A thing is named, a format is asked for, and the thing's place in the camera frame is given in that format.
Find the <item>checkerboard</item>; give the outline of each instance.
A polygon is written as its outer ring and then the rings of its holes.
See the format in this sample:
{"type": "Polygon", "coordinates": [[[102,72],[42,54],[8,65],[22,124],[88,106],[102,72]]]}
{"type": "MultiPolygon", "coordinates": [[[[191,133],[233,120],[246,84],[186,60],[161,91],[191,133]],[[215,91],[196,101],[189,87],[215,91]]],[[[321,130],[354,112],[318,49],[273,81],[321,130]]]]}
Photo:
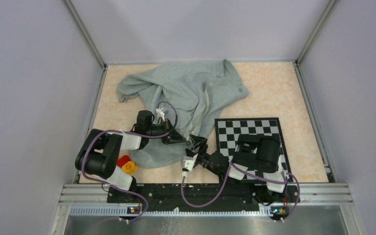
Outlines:
{"type": "MultiPolygon", "coordinates": [[[[279,136],[281,140],[280,159],[284,170],[290,171],[289,160],[287,158],[286,146],[284,145],[280,122],[277,117],[267,118],[223,118],[215,120],[215,137],[217,141],[217,151],[224,156],[233,158],[236,141],[240,134],[264,134],[266,136],[279,136]]],[[[262,173],[250,170],[254,175],[263,177],[262,173]]],[[[260,182],[250,176],[245,175],[243,181],[260,182]]]]}

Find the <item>marble pattern surface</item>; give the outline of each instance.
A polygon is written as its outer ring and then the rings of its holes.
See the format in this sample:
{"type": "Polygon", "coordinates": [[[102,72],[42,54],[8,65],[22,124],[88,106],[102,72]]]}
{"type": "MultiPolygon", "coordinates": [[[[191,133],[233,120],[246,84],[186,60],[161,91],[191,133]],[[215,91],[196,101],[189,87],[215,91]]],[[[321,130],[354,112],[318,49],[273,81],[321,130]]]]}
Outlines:
{"type": "MultiPolygon", "coordinates": [[[[226,107],[221,118],[279,117],[292,173],[300,182],[328,182],[319,148],[291,62],[233,63],[249,96],[226,107]]],[[[119,103],[116,85],[131,73],[151,70],[158,65],[109,66],[94,121],[101,130],[130,130],[141,99],[119,103]]],[[[209,136],[209,151],[215,151],[215,132],[209,136]]],[[[180,183],[180,163],[156,169],[137,167],[132,174],[138,183],[180,183]]],[[[89,182],[81,177],[81,183],[89,182]]],[[[215,175],[202,167],[195,168],[187,183],[217,183],[215,175]]]]}

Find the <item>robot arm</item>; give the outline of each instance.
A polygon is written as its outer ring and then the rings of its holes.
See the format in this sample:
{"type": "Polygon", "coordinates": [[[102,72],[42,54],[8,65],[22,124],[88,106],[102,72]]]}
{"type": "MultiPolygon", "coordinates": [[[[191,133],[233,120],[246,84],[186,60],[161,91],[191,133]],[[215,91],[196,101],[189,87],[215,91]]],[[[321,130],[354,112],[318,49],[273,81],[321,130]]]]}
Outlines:
{"type": "MultiPolygon", "coordinates": [[[[119,151],[143,149],[149,143],[149,139],[156,136],[162,136],[160,138],[164,144],[185,142],[185,138],[175,130],[170,120],[164,117],[162,110],[158,109],[158,111],[162,120],[159,124],[153,124],[154,116],[150,111],[142,110],[138,113],[132,131],[122,134],[105,133],[100,136],[89,150],[84,165],[86,173],[97,175],[121,189],[129,190],[134,179],[116,166],[119,151]]],[[[75,160],[76,169],[81,169],[86,151],[93,139],[101,132],[98,129],[91,130],[75,160]]]]}

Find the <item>gray wall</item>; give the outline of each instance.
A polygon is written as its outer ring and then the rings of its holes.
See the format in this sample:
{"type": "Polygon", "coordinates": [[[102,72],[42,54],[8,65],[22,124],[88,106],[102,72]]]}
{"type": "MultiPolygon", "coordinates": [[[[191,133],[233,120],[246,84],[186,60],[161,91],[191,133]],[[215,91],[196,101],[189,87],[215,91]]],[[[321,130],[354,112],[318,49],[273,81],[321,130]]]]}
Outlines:
{"type": "Polygon", "coordinates": [[[376,234],[376,0],[340,1],[303,68],[336,175],[376,234]]]}
{"type": "Polygon", "coordinates": [[[60,0],[0,1],[0,235],[48,234],[100,73],[60,0]]]}
{"type": "Polygon", "coordinates": [[[106,63],[296,59],[328,0],[73,0],[106,63]]]}

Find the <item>gray cloth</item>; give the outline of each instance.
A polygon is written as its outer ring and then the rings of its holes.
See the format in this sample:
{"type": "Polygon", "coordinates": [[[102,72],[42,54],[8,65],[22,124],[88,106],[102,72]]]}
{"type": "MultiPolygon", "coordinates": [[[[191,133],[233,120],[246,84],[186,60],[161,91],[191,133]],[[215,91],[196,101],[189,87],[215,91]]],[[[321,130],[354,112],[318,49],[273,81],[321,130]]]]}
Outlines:
{"type": "MultiPolygon", "coordinates": [[[[248,96],[234,66],[228,61],[168,63],[148,72],[126,76],[118,85],[119,102],[140,96],[147,110],[156,115],[160,101],[169,101],[177,110],[176,130],[185,138],[189,134],[208,137],[214,119],[223,108],[248,96]]],[[[166,117],[174,123],[169,109],[166,117]]],[[[131,150],[130,158],[143,168],[157,168],[178,162],[185,155],[186,143],[164,145],[150,140],[141,150],[131,150]]]]}

